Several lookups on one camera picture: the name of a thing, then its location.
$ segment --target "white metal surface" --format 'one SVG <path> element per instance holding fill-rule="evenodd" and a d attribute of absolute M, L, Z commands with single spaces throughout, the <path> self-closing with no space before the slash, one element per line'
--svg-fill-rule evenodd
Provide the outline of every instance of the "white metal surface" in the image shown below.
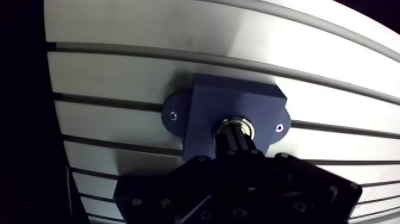
<path fill-rule="evenodd" d="M 336 2 L 265 1 L 322 18 L 400 52 L 399 35 Z M 227 5 L 192 0 L 46 0 L 45 23 L 49 42 L 124 44 L 222 55 L 312 73 L 302 79 L 307 82 L 326 77 L 347 83 L 349 88 L 369 88 L 400 99 L 397 61 L 295 21 Z M 49 68 L 54 92 L 155 104 L 178 87 L 189 86 L 193 72 L 276 83 L 288 97 L 287 109 L 294 120 L 400 133 L 399 105 L 268 74 L 173 60 L 61 52 L 49 53 Z M 157 112 L 55 104 L 65 135 L 137 147 L 182 148 L 163 128 Z M 182 163 L 178 156 L 70 141 L 64 145 L 71 167 L 109 175 L 166 173 Z M 292 128 L 270 147 L 268 155 L 284 151 L 316 160 L 399 160 L 399 145 L 398 139 Z M 400 179 L 397 164 L 321 167 L 358 183 Z M 82 194 L 112 197 L 114 180 L 81 173 L 73 176 Z M 365 188 L 360 201 L 399 195 L 399 185 Z M 113 203 L 85 197 L 82 202 L 88 213 L 121 219 Z M 372 214 L 351 223 L 399 212 L 374 214 L 399 205 L 399 198 L 359 205 L 354 216 Z M 384 224 L 394 223 L 392 219 Z"/>
<path fill-rule="evenodd" d="M 87 213 L 122 219 L 122 215 L 118 210 L 117 205 L 114 203 L 93 200 L 86 197 L 80 197 L 80 199 Z"/>
<path fill-rule="evenodd" d="M 398 53 L 400 36 L 379 22 L 336 1 L 262 0 L 329 21 L 363 35 Z"/>
<path fill-rule="evenodd" d="M 49 67 L 54 92 L 159 104 L 180 85 L 188 86 L 193 72 L 276 83 L 288 98 L 286 108 L 293 120 L 400 133 L 397 105 L 267 74 L 172 60 L 59 52 L 49 53 Z"/>
<path fill-rule="evenodd" d="M 117 150 L 64 142 L 71 167 L 111 175 L 166 174 L 182 164 L 180 157 Z"/>
<path fill-rule="evenodd" d="M 226 55 L 400 96 L 400 63 L 336 35 L 272 15 L 185 0 L 45 3 L 48 41 L 115 43 Z"/>

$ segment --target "bracket plate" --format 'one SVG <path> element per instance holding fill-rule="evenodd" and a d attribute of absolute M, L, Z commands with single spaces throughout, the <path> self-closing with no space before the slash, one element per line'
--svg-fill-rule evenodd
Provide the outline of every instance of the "bracket plate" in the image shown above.
<path fill-rule="evenodd" d="M 168 97 L 162 122 L 183 138 L 183 159 L 215 157 L 213 132 L 223 119 L 244 117 L 255 128 L 254 143 L 266 153 L 290 128 L 286 97 L 275 85 L 196 74 L 192 91 L 179 90 Z"/>

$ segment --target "screw hole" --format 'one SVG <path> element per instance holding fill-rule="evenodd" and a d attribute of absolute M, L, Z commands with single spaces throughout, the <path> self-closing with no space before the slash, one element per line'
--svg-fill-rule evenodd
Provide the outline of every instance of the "screw hole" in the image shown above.
<path fill-rule="evenodd" d="M 175 111 L 170 113 L 171 120 L 178 120 L 179 116 Z"/>

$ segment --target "metallic ring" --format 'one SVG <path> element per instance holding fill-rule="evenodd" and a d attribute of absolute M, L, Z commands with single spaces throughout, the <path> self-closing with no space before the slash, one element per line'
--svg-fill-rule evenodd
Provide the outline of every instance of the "metallic ring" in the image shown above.
<path fill-rule="evenodd" d="M 246 118 L 243 118 L 243 117 L 232 117 L 229 119 L 224 119 L 222 121 L 222 124 L 217 129 L 215 135 L 218 135 L 219 133 L 221 133 L 222 129 L 225 126 L 231 125 L 231 124 L 239 125 L 243 134 L 250 136 L 251 139 L 254 139 L 255 130 L 254 130 L 253 124 L 251 122 L 249 122 Z"/>

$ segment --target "screw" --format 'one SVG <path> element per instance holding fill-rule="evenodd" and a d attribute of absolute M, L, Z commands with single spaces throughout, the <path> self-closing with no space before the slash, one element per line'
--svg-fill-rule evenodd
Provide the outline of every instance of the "screw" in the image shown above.
<path fill-rule="evenodd" d="M 283 124 L 279 124 L 276 126 L 275 131 L 280 133 L 280 132 L 283 132 L 283 129 L 284 129 Z"/>
<path fill-rule="evenodd" d="M 355 184 L 355 183 L 350 183 L 350 186 L 351 186 L 354 190 L 357 190 L 357 189 L 358 189 L 358 186 L 357 186 L 357 184 Z"/>
<path fill-rule="evenodd" d="M 142 203 L 143 203 L 143 201 L 140 200 L 140 199 L 138 199 L 138 198 L 135 198 L 135 199 L 132 200 L 132 205 L 133 205 L 133 206 L 139 206 L 139 205 L 141 205 Z"/>
<path fill-rule="evenodd" d="M 233 217 L 237 218 L 237 219 L 243 219 L 244 217 L 246 217 L 248 214 L 248 212 L 244 209 L 235 209 L 232 211 L 232 215 Z"/>
<path fill-rule="evenodd" d="M 200 213 L 200 219 L 205 221 L 207 219 L 211 218 L 211 213 L 209 211 L 202 211 Z"/>
<path fill-rule="evenodd" d="M 199 157 L 197 157 L 197 160 L 199 162 L 204 162 L 206 160 L 206 158 L 204 156 L 199 156 Z"/>
<path fill-rule="evenodd" d="M 305 210 L 307 209 L 307 206 L 306 206 L 304 203 L 297 201 L 297 202 L 295 202 L 295 203 L 293 204 L 293 208 L 294 208 L 296 211 L 299 211 L 299 212 L 301 212 L 301 213 L 304 213 Z"/>
<path fill-rule="evenodd" d="M 169 206 L 172 203 L 172 201 L 168 198 L 165 198 L 165 199 L 161 200 L 160 203 L 161 203 L 161 208 L 165 209 L 167 206 Z"/>
<path fill-rule="evenodd" d="M 175 111 L 170 113 L 171 120 L 178 120 L 179 116 Z"/>

